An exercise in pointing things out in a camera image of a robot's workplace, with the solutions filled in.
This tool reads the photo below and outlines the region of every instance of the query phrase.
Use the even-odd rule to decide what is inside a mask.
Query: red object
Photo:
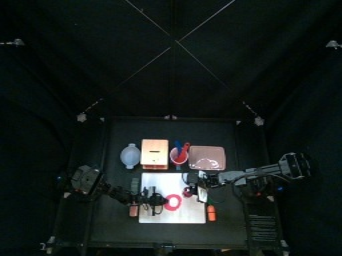
[[[190,147],[190,143],[185,143],[181,155],[178,156],[178,158],[176,159],[176,162],[182,163],[185,162],[186,158],[188,158],[188,149]]]
[[[209,213],[209,221],[217,221],[217,210],[214,205],[209,205],[208,213]]]

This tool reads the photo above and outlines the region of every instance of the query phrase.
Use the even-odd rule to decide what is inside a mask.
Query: red ring
[[[172,206],[170,205],[170,200],[172,198],[177,198],[178,200],[178,205],[177,206]],[[177,194],[172,194],[166,197],[166,199],[169,200],[169,203],[165,204],[165,208],[169,210],[169,211],[176,211],[180,207],[181,207],[181,204],[182,204],[182,197]]]

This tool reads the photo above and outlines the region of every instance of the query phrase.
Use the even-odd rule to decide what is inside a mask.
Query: orange box
[[[169,140],[144,139],[141,164],[146,170],[169,169]]]

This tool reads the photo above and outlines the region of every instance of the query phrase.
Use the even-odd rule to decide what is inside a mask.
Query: bowl
[[[126,169],[134,169],[134,166],[141,162],[141,150],[134,143],[130,143],[129,147],[123,149],[121,159]]]

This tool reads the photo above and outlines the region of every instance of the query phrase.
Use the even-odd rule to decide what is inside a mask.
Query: plate
[[[226,154],[224,147],[192,146],[189,150],[189,167],[196,170],[225,170]]]

